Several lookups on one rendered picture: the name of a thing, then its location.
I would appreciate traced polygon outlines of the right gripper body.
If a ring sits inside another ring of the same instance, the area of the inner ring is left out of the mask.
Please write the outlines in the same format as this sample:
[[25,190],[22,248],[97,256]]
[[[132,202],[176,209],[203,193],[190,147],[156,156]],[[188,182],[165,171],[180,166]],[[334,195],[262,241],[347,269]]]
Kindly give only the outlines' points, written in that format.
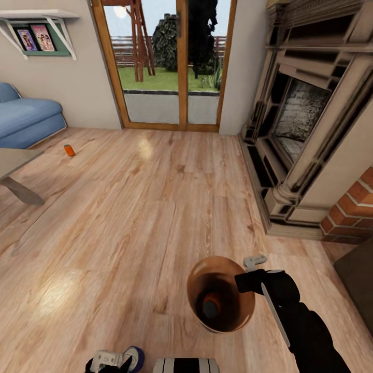
[[254,278],[260,272],[264,272],[264,269],[249,271],[248,273],[243,273],[235,276],[235,282],[239,293],[245,293],[249,291],[257,292],[254,286]]

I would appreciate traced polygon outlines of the can of soda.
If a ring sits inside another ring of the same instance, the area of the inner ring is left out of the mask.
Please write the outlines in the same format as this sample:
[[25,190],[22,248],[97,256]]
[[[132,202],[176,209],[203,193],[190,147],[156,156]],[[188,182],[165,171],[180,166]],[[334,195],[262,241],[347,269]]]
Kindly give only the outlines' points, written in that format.
[[134,371],[138,371],[143,367],[145,353],[142,348],[139,348],[137,346],[129,347],[127,350],[124,351],[124,360],[123,362],[121,362],[120,366],[122,366],[130,356],[132,356],[132,362],[127,373],[136,373]]
[[220,312],[220,298],[214,292],[208,292],[204,296],[202,311],[205,316],[217,318]]
[[[66,150],[66,152],[67,152],[67,154],[69,155],[69,156],[73,156],[75,153],[74,153],[74,150],[73,150],[73,148],[72,148],[72,146],[71,145],[65,145],[65,150]],[[208,292],[214,292],[214,291],[208,291]],[[208,293],[207,292],[207,293]],[[206,294],[207,294],[206,293]],[[215,292],[214,292],[215,293]],[[205,294],[205,295],[206,295]],[[204,295],[204,296],[205,296]],[[204,300],[204,296],[203,296],[203,299],[202,299],[202,303],[203,303],[203,300]],[[217,296],[219,296],[218,294],[217,294]],[[202,311],[202,303],[201,303],[201,312],[202,312],[202,314],[204,315],[204,313],[203,313],[203,311]],[[205,315],[204,315],[205,316]],[[206,318],[207,318],[207,320],[209,320],[209,321],[211,321],[211,320],[216,320],[217,318],[215,318],[215,317],[211,317],[211,318],[209,318],[209,317],[207,317],[207,316],[205,316]]]

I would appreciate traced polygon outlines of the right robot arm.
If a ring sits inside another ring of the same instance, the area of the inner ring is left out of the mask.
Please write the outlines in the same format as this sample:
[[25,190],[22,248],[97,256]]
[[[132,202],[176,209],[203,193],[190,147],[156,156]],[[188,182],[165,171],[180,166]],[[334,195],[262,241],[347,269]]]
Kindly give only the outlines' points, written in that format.
[[245,257],[245,273],[236,275],[239,293],[249,291],[264,295],[300,373],[352,373],[333,347],[330,331],[322,318],[305,303],[293,278],[284,270],[257,270],[267,257]]

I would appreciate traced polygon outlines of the robot trunk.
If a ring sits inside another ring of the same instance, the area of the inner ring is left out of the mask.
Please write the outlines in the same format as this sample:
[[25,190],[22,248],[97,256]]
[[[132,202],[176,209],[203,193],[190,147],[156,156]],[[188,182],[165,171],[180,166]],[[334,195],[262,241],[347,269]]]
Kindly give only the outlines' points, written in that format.
[[158,358],[153,373],[220,373],[215,358]]

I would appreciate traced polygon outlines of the trash can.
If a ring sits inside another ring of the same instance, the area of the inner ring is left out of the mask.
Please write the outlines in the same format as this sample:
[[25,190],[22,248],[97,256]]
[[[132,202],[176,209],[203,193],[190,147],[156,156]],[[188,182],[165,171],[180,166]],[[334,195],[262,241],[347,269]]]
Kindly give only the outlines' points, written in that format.
[[[207,265],[195,269],[202,263]],[[255,292],[239,293],[235,276],[245,270],[231,259],[212,255],[198,261],[191,269],[186,282],[186,297],[194,315],[204,329],[211,333],[228,334],[245,327],[255,308]],[[201,312],[203,296],[214,291],[220,297],[220,312],[216,320],[207,320]]]

